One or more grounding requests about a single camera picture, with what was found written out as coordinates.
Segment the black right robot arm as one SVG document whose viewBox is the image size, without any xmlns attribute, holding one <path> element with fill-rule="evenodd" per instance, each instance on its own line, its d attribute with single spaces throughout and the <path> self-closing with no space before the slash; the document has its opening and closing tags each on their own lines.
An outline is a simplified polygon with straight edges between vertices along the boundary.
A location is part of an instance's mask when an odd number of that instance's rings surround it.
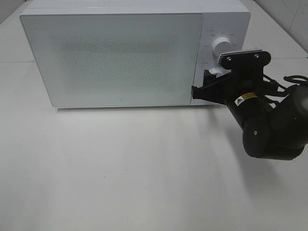
<svg viewBox="0 0 308 231">
<path fill-rule="evenodd" d="M 284 87 L 262 67 L 232 69 L 216 77 L 205 71 L 202 87 L 192 87 L 193 99 L 227 106 L 243 134 L 250 157 L 293 160 L 308 143 L 308 78 L 283 78 Z"/>
</svg>

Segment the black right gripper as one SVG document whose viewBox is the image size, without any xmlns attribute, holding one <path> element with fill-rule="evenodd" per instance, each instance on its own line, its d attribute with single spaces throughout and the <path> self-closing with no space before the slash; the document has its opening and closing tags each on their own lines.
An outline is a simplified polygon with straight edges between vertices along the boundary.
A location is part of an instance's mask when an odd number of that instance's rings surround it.
<svg viewBox="0 0 308 231">
<path fill-rule="evenodd" d="M 242 128 L 265 128 L 267 103 L 261 92 L 263 69 L 231 70 L 218 78 L 206 69 L 203 86 L 192 86 L 192 98 L 227 106 Z"/>
</svg>

